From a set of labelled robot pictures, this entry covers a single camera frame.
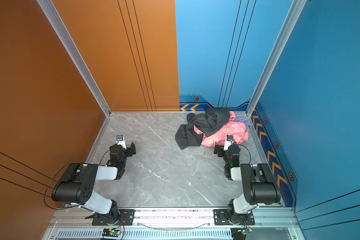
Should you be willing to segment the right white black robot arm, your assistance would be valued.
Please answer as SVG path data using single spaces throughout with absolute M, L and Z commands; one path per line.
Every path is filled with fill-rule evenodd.
M 242 183 L 243 193 L 227 205 L 225 216 L 216 215 L 217 224 L 254 225 L 252 211 L 260 206 L 277 204 L 281 193 L 268 164 L 240 163 L 241 149 L 237 145 L 229 147 L 216 145 L 214 153 L 225 161 L 225 177 Z

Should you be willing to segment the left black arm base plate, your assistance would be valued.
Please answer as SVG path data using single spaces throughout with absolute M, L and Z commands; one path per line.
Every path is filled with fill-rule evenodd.
M 92 225 L 93 226 L 119 226 L 122 224 L 123 226 L 132 226 L 135 218 L 135 210 L 134 209 L 121 209 L 118 213 L 117 219 L 108 218 L 106 216 L 96 215 L 93 218 Z

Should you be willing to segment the purple cloth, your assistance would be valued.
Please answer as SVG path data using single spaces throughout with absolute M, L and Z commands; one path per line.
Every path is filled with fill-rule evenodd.
M 246 126 L 251 126 L 251 125 L 252 125 L 251 120 L 248 119 L 248 118 L 245 118 L 245 117 L 236 117 L 236 118 L 234 119 L 234 122 L 243 123 L 243 124 L 245 124 Z

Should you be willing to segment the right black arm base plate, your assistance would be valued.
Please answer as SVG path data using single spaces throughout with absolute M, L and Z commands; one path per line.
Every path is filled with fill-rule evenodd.
M 227 209 L 214 209 L 214 223 L 216 226 L 236 225 L 236 226 L 254 226 L 255 218 L 253 213 L 249 214 L 230 214 Z

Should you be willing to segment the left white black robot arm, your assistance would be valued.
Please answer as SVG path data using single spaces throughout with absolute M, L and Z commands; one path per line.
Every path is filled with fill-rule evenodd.
M 55 185 L 51 198 L 55 202 L 84 208 L 92 215 L 93 226 L 131 226 L 135 210 L 120 210 L 115 200 L 94 190 L 98 181 L 120 180 L 125 173 L 127 158 L 136 154 L 136 145 L 129 147 L 119 141 L 110 147 L 110 159 L 105 165 L 70 163 Z

